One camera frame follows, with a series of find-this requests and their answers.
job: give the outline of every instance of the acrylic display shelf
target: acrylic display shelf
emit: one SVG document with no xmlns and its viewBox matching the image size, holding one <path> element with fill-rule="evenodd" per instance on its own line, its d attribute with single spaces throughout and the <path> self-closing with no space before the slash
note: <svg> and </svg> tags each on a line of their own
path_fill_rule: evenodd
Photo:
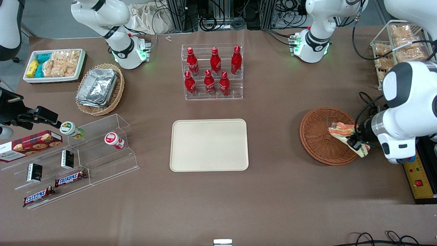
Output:
<svg viewBox="0 0 437 246">
<path fill-rule="evenodd" d="M 55 179 L 81 170 L 85 170 L 87 174 L 86 178 L 54 188 L 55 194 L 28 204 L 26 208 L 33 209 L 47 205 L 139 168 L 135 153 L 128 145 L 129 135 L 126 133 L 130 125 L 118 114 L 80 126 L 80 128 L 85 132 L 82 139 L 76 140 L 68 137 L 68 145 L 53 148 L 53 151 L 40 156 L 23 158 L 21 163 L 7 168 L 14 172 L 15 190 L 22 192 L 23 197 L 42 191 L 48 186 L 54 187 Z M 122 149 L 116 149 L 104 142 L 104 137 L 108 132 L 115 132 L 125 140 Z M 74 169 L 67 170 L 61 167 L 62 150 L 74 153 Z M 29 163 L 43 166 L 41 182 L 26 182 Z"/>
<path fill-rule="evenodd" d="M 233 75 L 231 73 L 231 58 L 234 54 L 235 46 L 241 47 L 241 57 L 243 58 L 243 63 L 241 64 L 241 75 Z M 190 97 L 188 95 L 187 89 L 184 85 L 184 72 L 189 71 L 187 65 L 187 48 L 193 48 L 194 55 L 198 59 L 199 63 L 199 75 L 193 77 L 196 82 L 196 88 L 198 91 L 198 95 L 195 97 Z M 220 95 L 220 78 L 214 78 L 215 85 L 215 95 L 209 96 L 206 94 L 204 78 L 205 78 L 205 70 L 211 69 L 210 58 L 211 58 L 211 48 L 217 47 L 218 55 L 222 61 L 222 71 L 226 71 L 228 73 L 228 78 L 230 82 L 230 94 L 227 97 L 222 97 Z M 244 65 L 244 50 L 242 43 L 229 43 L 229 44 L 192 44 L 192 45 L 182 45 L 182 86 L 184 87 L 185 100 L 236 100 L 243 99 L 243 65 Z"/>
</svg>

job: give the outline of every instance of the black box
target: black box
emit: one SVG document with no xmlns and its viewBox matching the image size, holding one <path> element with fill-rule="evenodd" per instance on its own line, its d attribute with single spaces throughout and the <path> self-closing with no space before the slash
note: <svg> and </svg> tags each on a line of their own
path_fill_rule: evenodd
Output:
<svg viewBox="0 0 437 246">
<path fill-rule="evenodd" d="M 41 182 L 42 178 L 42 166 L 38 164 L 31 163 L 28 166 L 28 176 L 27 182 Z"/>
<path fill-rule="evenodd" d="M 68 150 L 62 151 L 61 167 L 71 170 L 74 167 L 74 153 Z"/>
</svg>

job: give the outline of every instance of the aluminum foil container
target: aluminum foil container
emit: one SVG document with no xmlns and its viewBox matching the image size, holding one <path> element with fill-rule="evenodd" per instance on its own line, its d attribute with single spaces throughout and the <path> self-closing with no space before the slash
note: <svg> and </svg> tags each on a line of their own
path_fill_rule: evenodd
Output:
<svg viewBox="0 0 437 246">
<path fill-rule="evenodd" d="M 85 106 L 103 108 L 109 104 L 117 81 L 117 72 L 112 69 L 92 69 L 76 95 L 76 100 Z"/>
</svg>

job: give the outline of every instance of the brown table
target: brown table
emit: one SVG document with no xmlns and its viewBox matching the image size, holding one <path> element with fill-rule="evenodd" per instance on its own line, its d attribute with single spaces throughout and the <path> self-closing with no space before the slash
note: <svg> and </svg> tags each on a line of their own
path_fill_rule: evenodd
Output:
<svg viewBox="0 0 437 246">
<path fill-rule="evenodd" d="M 357 46 L 381 27 L 357 30 Z M 192 43 L 244 43 L 245 95 L 240 101 L 186 102 L 180 49 Z M 0 241 L 6 245 L 334 245 L 355 232 L 386 239 L 385 230 L 434 243 L 436 207 L 413 205 L 405 173 L 374 150 L 345 166 L 324 166 L 300 143 L 298 126 L 311 109 L 333 106 L 355 116 L 359 91 L 376 90 L 373 62 L 353 51 L 351 29 L 339 28 L 316 64 L 290 57 L 260 31 L 196 32 L 159 37 L 149 63 L 123 70 L 127 84 L 113 113 L 132 125 L 129 145 L 139 170 L 37 210 L 22 208 L 12 175 L 0 172 Z M 82 48 L 86 70 L 114 63 L 103 39 L 31 38 L 31 50 Z M 29 85 L 18 93 L 28 107 L 44 105 L 77 125 L 99 117 L 82 113 L 77 83 Z M 175 173 L 169 168 L 171 127 L 178 119 L 242 118 L 247 122 L 249 168 L 244 172 Z M 35 126 L 35 131 L 44 130 Z M 28 131 L 15 128 L 15 137 Z M 219 150 L 213 151 L 219 156 Z"/>
</svg>

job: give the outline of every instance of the white tray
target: white tray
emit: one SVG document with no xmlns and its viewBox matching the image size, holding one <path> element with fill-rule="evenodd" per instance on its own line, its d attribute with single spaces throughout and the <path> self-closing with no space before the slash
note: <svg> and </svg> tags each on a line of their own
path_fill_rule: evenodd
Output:
<svg viewBox="0 0 437 246">
<path fill-rule="evenodd" d="M 244 120 L 200 119 L 173 123 L 172 171 L 244 171 L 248 167 L 247 126 Z"/>
<path fill-rule="evenodd" d="M 36 59 L 39 54 L 47 54 L 53 53 L 55 51 L 67 51 L 67 50 L 75 50 L 80 51 L 79 61 L 77 62 L 76 71 L 74 72 L 74 76 L 70 77 L 50 77 L 50 78 L 29 78 L 26 75 L 26 71 L 29 69 L 30 62 Z M 33 51 L 30 55 L 29 62 L 26 66 L 26 70 L 24 70 L 23 80 L 30 84 L 50 84 L 50 83 L 60 83 L 65 81 L 73 81 L 77 80 L 80 76 L 80 72 L 82 71 L 83 61 L 85 60 L 85 50 L 83 49 L 52 49 L 52 50 L 36 50 Z"/>
</svg>

